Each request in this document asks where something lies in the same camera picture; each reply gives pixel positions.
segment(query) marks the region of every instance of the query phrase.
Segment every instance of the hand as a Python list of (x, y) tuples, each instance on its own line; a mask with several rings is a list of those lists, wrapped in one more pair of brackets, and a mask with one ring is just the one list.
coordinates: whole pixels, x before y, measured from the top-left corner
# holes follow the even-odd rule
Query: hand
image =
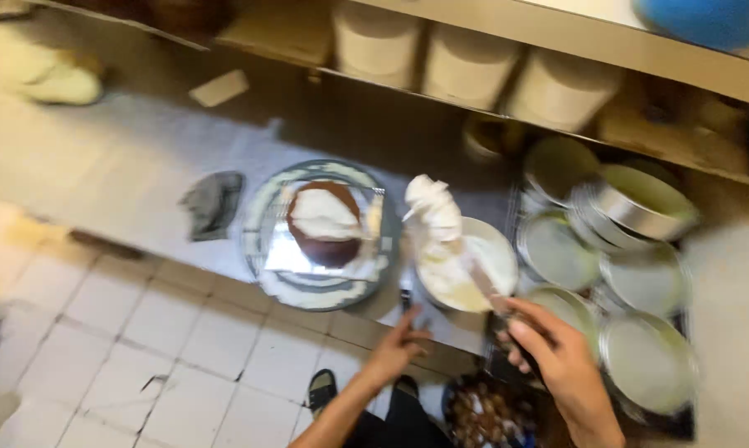
[(369, 361), (361, 370), (361, 375), (373, 381), (378, 387), (383, 387), (396, 379), (411, 360), (427, 355), (427, 350), (420, 346), (418, 341), (428, 339), (433, 333), (410, 328), (410, 322), (420, 311), (421, 307), (414, 305), (402, 316), (397, 326), (391, 329), (372, 351)]
[[(550, 344), (519, 319), (508, 323), (509, 336), (527, 349), (538, 361), (541, 375), (554, 396), (571, 438), (579, 448), (622, 448), (625, 438), (609, 402), (587, 339), (540, 305), (515, 298), (505, 299), (508, 307), (522, 313), (546, 332)], [(506, 341), (508, 335), (499, 339)], [(514, 349), (508, 356), (516, 366), (528, 365)]]

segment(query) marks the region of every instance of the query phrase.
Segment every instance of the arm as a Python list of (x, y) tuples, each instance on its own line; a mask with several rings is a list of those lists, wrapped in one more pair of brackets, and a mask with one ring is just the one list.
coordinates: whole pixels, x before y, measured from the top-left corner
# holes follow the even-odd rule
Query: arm
[(416, 342), (430, 337), (428, 331), (412, 331), (410, 321), (419, 313), (414, 306), (380, 341), (361, 372), (322, 411), (309, 429), (289, 448), (340, 448), (352, 432), (367, 404), (415, 357), (426, 355)]
[[(509, 322), (509, 336), (499, 335), (503, 340), (512, 337), (538, 361), (543, 380), (576, 446), (623, 448), (624, 434), (584, 335), (540, 305), (514, 298), (507, 301), (508, 306), (528, 316), (556, 342), (554, 347), (549, 345), (543, 336), (518, 319)], [(508, 359), (522, 372), (529, 372), (518, 349), (511, 351)]]

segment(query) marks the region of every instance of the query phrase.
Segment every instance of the chocolate cake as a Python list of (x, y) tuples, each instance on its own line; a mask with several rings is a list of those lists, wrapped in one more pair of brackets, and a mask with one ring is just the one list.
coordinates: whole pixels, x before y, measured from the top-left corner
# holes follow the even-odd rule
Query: chocolate cake
[(346, 241), (319, 241), (311, 239), (294, 225), (292, 211), (297, 204), (299, 194), (301, 191), (312, 189), (326, 190), (330, 192), (347, 206), (350, 212), (355, 216), (355, 219), (360, 222), (361, 210), (358, 208), (358, 204), (355, 203), (355, 198), (352, 197), (352, 194), (347, 187), (332, 181), (316, 181), (305, 184), (295, 192), (294, 199), (292, 199), (292, 202), (289, 204), (286, 215), (286, 222), (289, 224), (289, 231), (292, 233), (292, 236), (297, 241), (297, 245), (300, 246), (300, 249), (302, 249), (305, 256), (311, 261), (327, 267), (344, 266), (358, 255), (358, 250), (361, 246), (360, 239), (350, 239)]

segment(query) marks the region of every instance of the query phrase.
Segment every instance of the white tile floor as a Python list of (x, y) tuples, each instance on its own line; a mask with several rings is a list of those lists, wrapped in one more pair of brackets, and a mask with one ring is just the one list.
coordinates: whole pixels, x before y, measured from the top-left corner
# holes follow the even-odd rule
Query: white tile floor
[[(0, 389), (23, 397), (0, 448), (282, 448), (311, 422), (311, 375), (331, 368), (343, 387), (387, 331), (63, 234), (0, 202)], [(418, 364), (407, 373), (439, 418), (444, 382), (472, 358), (436, 344)], [(384, 417), (389, 397), (387, 388), (369, 409)]]

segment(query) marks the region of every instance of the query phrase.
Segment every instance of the blue object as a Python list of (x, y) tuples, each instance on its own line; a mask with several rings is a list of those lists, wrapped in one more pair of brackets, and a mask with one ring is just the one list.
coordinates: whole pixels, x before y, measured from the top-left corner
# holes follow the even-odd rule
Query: blue object
[(687, 41), (726, 51), (749, 46), (749, 0), (635, 0), (635, 8)]

